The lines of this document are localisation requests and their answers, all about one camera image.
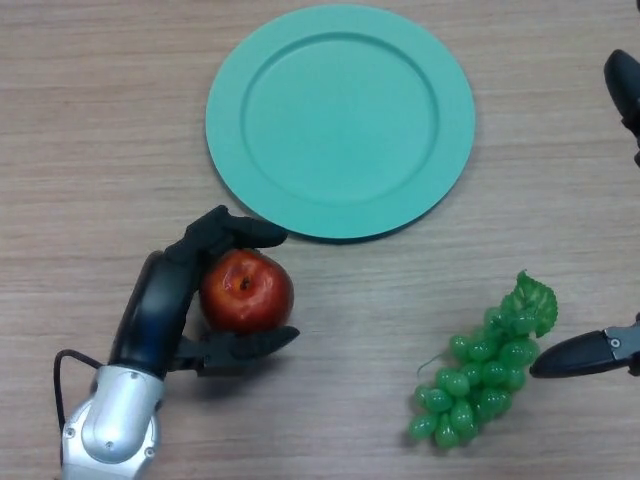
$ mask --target wood grain surface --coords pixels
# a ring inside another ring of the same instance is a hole
[[[55,353],[105,360],[146,255],[217,204],[241,213],[205,145],[211,82],[255,28],[317,3],[0,0],[1,479],[59,475]],[[463,65],[478,110],[468,168],[392,237],[272,250],[302,335],[242,382],[170,376],[149,478],[638,478],[640,384],[624,371],[530,381],[464,450],[403,436],[418,365],[519,270],[560,301],[543,347],[640,310],[640,171],[602,72],[616,48],[640,57],[634,2],[369,4]],[[64,365],[69,410],[92,371]]]

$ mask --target grape leaf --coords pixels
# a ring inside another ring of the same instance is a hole
[[[525,309],[536,317],[538,338],[549,333],[558,319],[558,300],[553,290],[523,270],[518,274],[513,291],[502,300],[500,310],[504,316],[515,316]]]

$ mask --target black cable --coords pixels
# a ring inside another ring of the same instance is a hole
[[[89,365],[96,370],[102,367],[102,364],[97,360],[94,360],[93,358],[88,357],[85,354],[77,352],[75,350],[61,350],[56,355],[56,358],[53,361],[53,390],[56,396],[56,410],[58,411],[58,424],[60,426],[60,434],[62,434],[64,424],[66,423],[66,419],[64,418],[64,403],[62,401],[62,386],[60,384],[60,366],[62,365],[62,359],[64,357],[75,358],[76,360],[84,363],[85,365]]]

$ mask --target grape stem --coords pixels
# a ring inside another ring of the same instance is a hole
[[[437,359],[439,359],[440,357],[442,357],[444,355],[444,353],[440,353],[438,355],[436,355],[435,357],[433,357],[431,360],[429,360],[428,362],[423,363],[422,365],[420,365],[418,367],[418,371],[416,372],[416,376],[418,377],[418,380],[420,380],[420,372],[422,371],[422,369],[424,367],[426,367],[427,365],[429,365],[432,362],[435,362]]]

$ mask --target grape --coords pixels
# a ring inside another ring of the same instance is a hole
[[[427,392],[425,406],[434,413],[445,412],[453,405],[453,398],[444,390],[432,388]]]
[[[485,332],[499,331],[502,329],[502,318],[500,309],[496,307],[487,308],[484,312]]]
[[[482,381],[482,364],[480,363],[467,363],[460,368],[460,372],[467,377],[467,380],[469,380],[469,386],[471,387],[475,387]]]
[[[511,320],[511,328],[516,335],[528,335],[536,328],[537,320],[533,312],[522,311]]]
[[[440,421],[436,428],[436,444],[440,448],[453,448],[460,444],[460,437],[451,427],[451,420],[448,413],[440,415]]]
[[[504,382],[503,387],[508,392],[517,392],[524,387],[527,381],[525,372],[520,368],[508,368],[507,379]]]
[[[506,367],[525,367],[540,353],[538,344],[530,338],[513,340],[500,350],[500,361]]]
[[[498,350],[495,341],[484,339],[471,344],[469,347],[469,358],[476,362],[486,362]]]
[[[409,424],[409,435],[414,440],[423,440],[429,437],[438,426],[439,416],[435,414],[417,415]]]
[[[464,335],[454,335],[449,339],[449,349],[454,357],[464,363],[467,361],[469,339]]]
[[[425,385],[418,385],[413,394],[413,398],[416,403],[420,405],[422,408],[427,408],[427,397],[429,396],[429,387]]]
[[[471,343],[481,342],[482,340],[486,340],[487,336],[485,335],[485,330],[483,327],[475,327],[471,332]]]
[[[511,409],[511,405],[513,404],[511,394],[504,390],[499,390],[499,392],[500,392],[500,399],[501,399],[501,406],[500,406],[499,413],[506,413],[507,411],[509,411],[509,409]]]
[[[466,430],[462,433],[459,433],[460,436],[460,442],[461,443],[468,443],[471,440],[473,440],[474,438],[476,438],[478,436],[478,433],[480,433],[480,430],[478,428],[478,424],[477,423],[472,423],[471,424],[471,428],[469,430]]]
[[[453,368],[442,367],[436,372],[436,385],[442,390],[446,390],[447,380],[451,375],[456,374]]]
[[[471,409],[473,410],[473,418],[478,425],[484,425],[493,419],[493,414],[483,408],[480,403],[473,403]]]
[[[507,379],[507,369],[495,360],[487,362],[482,368],[482,382],[488,387],[497,387]]]
[[[454,372],[446,381],[445,390],[454,397],[464,397],[469,393],[469,379],[462,373]]]
[[[449,414],[451,426],[456,433],[463,435],[473,429],[473,410],[466,400],[457,400]]]
[[[480,397],[480,409],[484,410],[491,416],[497,415],[502,411],[504,397],[500,390],[495,388],[485,388]]]

